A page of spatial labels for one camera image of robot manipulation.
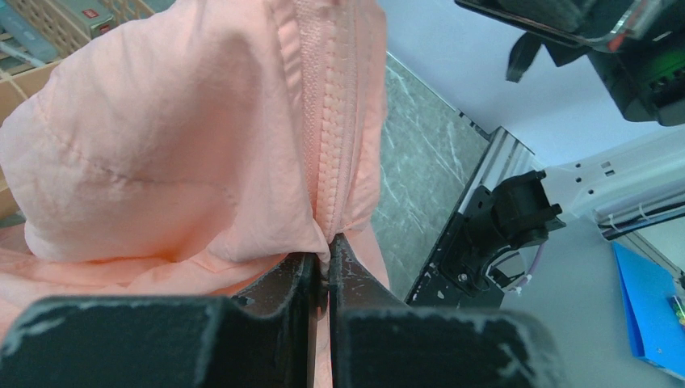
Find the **white wall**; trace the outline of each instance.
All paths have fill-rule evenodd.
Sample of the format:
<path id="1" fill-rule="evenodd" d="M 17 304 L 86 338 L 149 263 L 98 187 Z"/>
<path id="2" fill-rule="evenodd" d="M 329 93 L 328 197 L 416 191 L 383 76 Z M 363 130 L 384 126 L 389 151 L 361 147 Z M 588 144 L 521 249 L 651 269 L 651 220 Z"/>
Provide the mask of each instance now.
<path id="1" fill-rule="evenodd" d="M 483 129 L 509 129 L 544 164 L 584 158 L 660 128 L 625 121 L 586 58 L 558 69 L 540 50 L 520 84 L 506 82 L 520 30 L 452 0 L 377 1 L 388 17 L 391 54 Z"/>

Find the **white surface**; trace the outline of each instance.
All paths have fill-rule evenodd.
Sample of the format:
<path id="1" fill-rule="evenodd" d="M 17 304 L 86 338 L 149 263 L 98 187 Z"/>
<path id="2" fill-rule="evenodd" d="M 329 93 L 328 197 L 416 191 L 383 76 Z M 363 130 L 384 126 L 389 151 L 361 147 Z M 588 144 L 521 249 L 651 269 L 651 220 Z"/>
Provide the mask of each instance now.
<path id="1" fill-rule="evenodd" d="M 546 165 L 661 128 L 625 121 L 586 58 L 557 68 L 541 50 L 521 83 L 506 82 L 520 30 L 452 0 L 377 1 L 388 17 L 389 51 L 400 62 L 486 131 L 506 127 Z"/>
<path id="2" fill-rule="evenodd" d="M 550 236 L 530 284 L 502 308 L 528 312 L 552 332 L 570 386 L 682 386 L 632 357 L 611 244 L 586 219 Z"/>
<path id="3" fill-rule="evenodd" d="M 639 230 L 673 264 L 685 270 L 685 217 Z"/>

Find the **zipper teeth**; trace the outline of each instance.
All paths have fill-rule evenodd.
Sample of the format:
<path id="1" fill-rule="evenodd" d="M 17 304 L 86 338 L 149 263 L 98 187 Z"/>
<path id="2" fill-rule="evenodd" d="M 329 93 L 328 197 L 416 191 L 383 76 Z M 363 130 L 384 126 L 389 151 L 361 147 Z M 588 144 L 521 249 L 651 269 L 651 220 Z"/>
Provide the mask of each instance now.
<path id="1" fill-rule="evenodd" d="M 317 221 L 327 239 L 333 237 L 333 220 L 340 182 L 345 128 L 345 61 L 340 50 L 347 47 L 347 30 L 336 18 L 326 43 L 326 84 L 321 115 L 321 158 L 319 160 L 319 189 L 317 193 Z"/>

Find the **gray floor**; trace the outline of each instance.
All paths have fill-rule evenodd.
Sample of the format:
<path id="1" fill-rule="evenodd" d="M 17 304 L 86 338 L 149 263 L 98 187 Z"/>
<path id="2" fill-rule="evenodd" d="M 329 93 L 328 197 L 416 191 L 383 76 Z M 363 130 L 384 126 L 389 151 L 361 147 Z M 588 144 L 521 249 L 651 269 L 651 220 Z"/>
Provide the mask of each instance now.
<path id="1" fill-rule="evenodd" d="M 488 142 L 391 57 L 386 86 L 381 197 L 372 224 L 391 289 L 404 298 Z"/>

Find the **pink jacket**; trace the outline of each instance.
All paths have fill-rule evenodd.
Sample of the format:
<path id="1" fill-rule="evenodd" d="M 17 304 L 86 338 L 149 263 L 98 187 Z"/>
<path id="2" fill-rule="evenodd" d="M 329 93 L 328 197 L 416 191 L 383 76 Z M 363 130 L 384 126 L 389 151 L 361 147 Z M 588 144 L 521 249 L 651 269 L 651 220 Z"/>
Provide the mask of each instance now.
<path id="1" fill-rule="evenodd" d="M 327 263 L 342 232 L 387 285 L 384 75 L 373 0 L 178 0 L 65 59 L 0 130 L 27 216 L 0 250 L 0 334 L 53 294 L 234 293 L 290 252 Z"/>

